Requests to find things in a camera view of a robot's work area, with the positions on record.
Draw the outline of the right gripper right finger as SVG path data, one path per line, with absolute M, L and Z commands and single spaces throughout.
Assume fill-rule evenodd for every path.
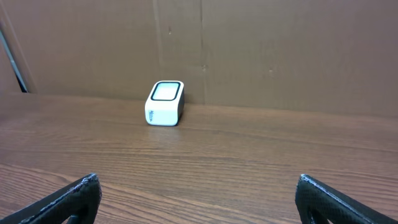
M 302 174 L 297 182 L 295 204 L 302 223 L 397 224 L 397 220 L 307 174 Z

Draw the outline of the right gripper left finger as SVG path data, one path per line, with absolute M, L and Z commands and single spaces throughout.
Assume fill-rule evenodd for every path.
M 102 197 L 99 178 L 88 174 L 1 219 L 8 223 L 94 223 Z

